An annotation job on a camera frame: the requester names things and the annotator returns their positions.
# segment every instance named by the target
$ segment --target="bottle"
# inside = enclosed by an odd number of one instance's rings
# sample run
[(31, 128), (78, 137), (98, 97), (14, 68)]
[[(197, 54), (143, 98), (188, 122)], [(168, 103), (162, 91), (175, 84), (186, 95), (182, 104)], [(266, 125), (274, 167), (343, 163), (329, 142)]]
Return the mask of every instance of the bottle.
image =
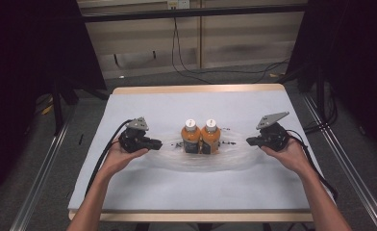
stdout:
[(194, 119), (188, 119), (182, 129), (183, 147), (186, 153), (200, 153), (200, 134)]
[(203, 141), (201, 152), (203, 154), (217, 154), (220, 136), (221, 131), (216, 126), (215, 120), (207, 120), (206, 126), (201, 129), (201, 138)]

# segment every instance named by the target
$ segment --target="transparent plastic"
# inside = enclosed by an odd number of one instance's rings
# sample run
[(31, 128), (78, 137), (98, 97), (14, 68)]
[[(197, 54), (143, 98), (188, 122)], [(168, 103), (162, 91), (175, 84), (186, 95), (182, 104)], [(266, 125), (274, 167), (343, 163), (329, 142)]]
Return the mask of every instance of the transparent plastic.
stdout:
[(163, 143), (159, 151), (151, 150), (145, 155), (158, 167), (176, 171), (221, 171), (249, 168), (257, 163), (259, 147), (250, 146), (248, 137), (232, 130), (221, 129), (219, 154), (190, 154), (183, 148), (180, 134), (156, 137)]

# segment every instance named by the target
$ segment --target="cable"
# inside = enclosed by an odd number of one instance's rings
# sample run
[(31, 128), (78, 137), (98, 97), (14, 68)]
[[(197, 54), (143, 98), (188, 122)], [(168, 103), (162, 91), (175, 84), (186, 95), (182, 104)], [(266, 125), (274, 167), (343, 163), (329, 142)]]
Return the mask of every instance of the cable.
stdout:
[(179, 41), (179, 32), (177, 31), (177, 23), (176, 23), (176, 18), (174, 18), (174, 33), (173, 33), (173, 46), (171, 48), (171, 64), (173, 65), (173, 68), (176, 70), (177, 73), (179, 73), (181, 76), (183, 77), (186, 77), (186, 78), (191, 78), (191, 79), (195, 79), (195, 80), (199, 80), (201, 82), (204, 82), (206, 84), (209, 84), (209, 85), (213, 85), (213, 83), (207, 81), (207, 80), (203, 80), (203, 79), (200, 79), (200, 78), (197, 78), (197, 77), (194, 77), (194, 76), (190, 76), (190, 75), (185, 75), (183, 74), (182, 72), (180, 72), (177, 68), (176, 68), (176, 65), (174, 64), (174, 40), (176, 38), (176, 34), (177, 34), (177, 41), (178, 41), (178, 44), (179, 44), (179, 55), (180, 55), (180, 61), (182, 60), (181, 58), (181, 53), (180, 53), (180, 41)]
[(47, 96), (39, 100), (39, 102), (36, 101), (36, 106), (42, 104), (45, 100), (49, 99), (50, 97), (51, 97), (51, 94), (48, 94)]
[(329, 107), (330, 113), (324, 118), (324, 121), (315, 126), (311, 126), (311, 124), (314, 123), (314, 121), (309, 123), (306, 127), (303, 128), (303, 130), (305, 131), (305, 134), (310, 134), (310, 133), (319, 131), (325, 127), (331, 126), (333, 123), (336, 122), (339, 116), (339, 112), (338, 112), (334, 92), (332, 90), (330, 93), (330, 100), (328, 102), (328, 107)]
[[(295, 132), (295, 131), (292, 131), (292, 130), (287, 130), (287, 131), (290, 131), (292, 133), (295, 133), (299, 138), (301, 138), (301, 136)], [(312, 156), (311, 156), (311, 153), (309, 152), (309, 149), (308, 149), (308, 146), (305, 145), (305, 143), (303, 143), (302, 139), (298, 139), (294, 136), (290, 136), (292, 139), (296, 140), (303, 148), (303, 151), (305, 151), (305, 155), (306, 155), (306, 158), (308, 158), (308, 161), (309, 161), (309, 164), (311, 164), (312, 168), (314, 169), (314, 171), (317, 173), (318, 175), (318, 178), (320, 180), (320, 182), (330, 191), (330, 193), (332, 194), (333, 196), (333, 199), (335, 201), (338, 200), (338, 197), (339, 197), (339, 192), (332, 186), (329, 184), (329, 182), (326, 181), (326, 179), (324, 179), (324, 177), (320, 174), (320, 172), (317, 170), (315, 164), (314, 164), (314, 161), (312, 159)]]
[(295, 223), (292, 223), (292, 224), (290, 225), (290, 227), (288, 228), (288, 231), (290, 231), (290, 230), (293, 228), (294, 225), (295, 225)]
[(180, 64), (182, 65), (183, 69), (191, 74), (207, 74), (207, 73), (242, 73), (242, 74), (259, 74), (259, 73), (263, 73), (263, 76), (257, 80), (256, 82), (253, 82), (253, 84), (256, 84), (258, 82), (260, 82), (264, 76), (266, 75), (266, 73), (269, 71), (269, 70), (272, 70), (274, 68), (277, 68), (279, 65), (281, 64), (288, 64), (288, 60), (289, 58), (279, 62), (279, 63), (275, 63), (275, 64), (270, 64), (268, 67), (266, 67), (264, 70), (258, 70), (258, 71), (242, 71), (242, 70), (203, 70), (203, 71), (192, 71), (192, 70), (189, 70), (186, 68), (186, 66), (184, 65), (183, 63), (183, 59), (182, 59), (182, 53), (181, 53), (181, 45), (180, 45), (180, 37), (179, 37), (179, 29), (177, 27), (177, 20), (176, 18), (174, 18), (174, 33), (173, 33), (173, 48), (172, 48), (172, 53), (171, 53), (171, 56), (172, 56), (172, 65), (174, 67), (174, 69), (181, 75), (185, 76), (185, 77), (189, 77), (189, 78), (193, 78), (193, 79), (197, 79), (197, 80), (200, 80), (200, 81), (203, 81), (203, 82), (206, 82), (208, 84), (211, 84), (210, 82), (208, 81), (205, 81), (203, 79), (200, 79), (200, 78), (196, 78), (196, 77), (193, 77), (193, 76), (189, 76), (189, 75), (184, 75), (183, 73), (181, 73), (179, 70), (177, 70), (176, 66), (174, 65), (174, 46), (175, 46), (175, 43), (174, 43), (174, 40), (175, 38), (177, 37), (177, 45), (178, 45), (178, 50), (179, 50), (179, 59), (180, 59)]
[(95, 169), (93, 170), (93, 172), (90, 176), (88, 186), (87, 186), (87, 190), (86, 190), (86, 196), (88, 194), (90, 186), (92, 185), (93, 180), (95, 179), (96, 173), (98, 172), (99, 168), (101, 167), (102, 162), (104, 161), (105, 157), (108, 154), (109, 149), (111, 148), (111, 146), (114, 143), (116, 143), (116, 141), (113, 142), (113, 139), (116, 137), (116, 135), (120, 131), (120, 129), (122, 129), (122, 127), (125, 126), (126, 123), (131, 122), (131, 121), (132, 121), (131, 119), (128, 119), (128, 120), (124, 121), (122, 124), (120, 124), (120, 126), (114, 132), (112, 138), (108, 141), (107, 146), (105, 147), (104, 151), (102, 152), (101, 156), (99, 157), (98, 162), (95, 165)]
[(309, 227), (306, 224), (304, 223), (300, 223), (300, 224), (303, 226), (303, 228), (305, 228), (305, 231), (309, 231)]

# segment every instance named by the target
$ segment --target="gray carpet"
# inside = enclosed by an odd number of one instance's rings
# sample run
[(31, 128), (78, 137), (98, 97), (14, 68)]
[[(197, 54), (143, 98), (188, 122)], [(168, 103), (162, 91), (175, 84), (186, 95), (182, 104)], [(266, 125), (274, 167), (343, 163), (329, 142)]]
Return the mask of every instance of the gray carpet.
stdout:
[[(232, 66), (227, 69), (255, 71), (265, 67), (266, 65), (250, 65)], [(285, 70), (285, 66), (280, 66), (270, 72), (280, 73), (285, 72)], [(194, 74), (189, 73), (186, 73), (186, 75), (194, 76)], [(213, 84), (249, 84), (257, 81), (261, 74), (205, 73), (195, 76)], [(272, 83), (275, 80), (275, 78), (265, 77), (260, 83)], [(103, 90), (103, 92), (109, 93), (118, 87), (200, 84), (204, 83), (172, 72), (108, 80), (108, 90)], [(285, 87), (302, 125), (307, 125), (313, 118), (303, 101), (302, 95), (297, 90), (295, 81), (286, 83)], [(75, 115), (69, 121), (63, 145), (28, 224), (28, 230), (64, 230), (69, 223), (66, 207), (106, 106), (105, 101), (96, 99), (86, 92), (78, 90), (77, 94), (80, 96), (80, 102), (75, 106)], [(338, 102), (338, 107), (339, 119), (332, 126), (332, 129), (377, 199), (377, 145), (370, 136), (362, 135), (358, 129), (359, 124), (340, 102)], [(63, 108), (64, 114), (70, 109), (65, 105)], [(22, 151), (23, 153), (10, 177), (0, 187), (0, 230), (8, 230), (11, 227), (53, 140), (53, 133), (53, 114), (36, 115), (29, 130), (26, 148)], [(83, 139), (82, 143), (79, 144), (81, 136), (83, 136)], [(321, 133), (310, 134), (308, 139), (325, 177), (339, 190), (339, 209), (345, 215), (353, 230), (377, 230)], [(287, 230), (289, 226), (290, 224), (287, 223), (272, 224), (273, 230)], [(117, 222), (102, 222), (100, 226), (100, 230), (106, 231), (114, 229), (134, 230), (134, 228), (133, 223)], [(298, 224), (292, 230), (304, 230), (304, 228)]]

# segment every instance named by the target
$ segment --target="wall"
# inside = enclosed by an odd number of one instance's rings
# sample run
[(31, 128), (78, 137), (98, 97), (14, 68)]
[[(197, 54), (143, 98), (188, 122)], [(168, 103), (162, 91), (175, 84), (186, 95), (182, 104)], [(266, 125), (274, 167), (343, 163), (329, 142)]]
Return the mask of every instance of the wall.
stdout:
[[(306, 2), (191, 0), (190, 7), (223, 8)], [(78, 4), (82, 13), (126, 13), (167, 9), (167, 1), (160, 0), (78, 0)], [(280, 62), (291, 55), (302, 17), (303, 13), (261, 13), (178, 18), (180, 45), (183, 55), (187, 56), (186, 65), (188, 68), (199, 68)], [(163, 51), (166, 56), (171, 55), (174, 32), (174, 20), (171, 18), (88, 23), (87, 28), (105, 78), (113, 78), (119, 74), (119, 67), (113, 65), (113, 54), (146, 53), (151, 58), (152, 51), (158, 54), (162, 54)], [(239, 54), (232, 55), (233, 50), (238, 52), (238, 48), (245, 51), (243, 57)], [(171, 58), (164, 59), (162, 64), (165, 67), (158, 68), (158, 71), (174, 70)], [(141, 67), (145, 68), (145, 63), (141, 63)], [(127, 68), (129, 66), (122, 66), (120, 69)]]

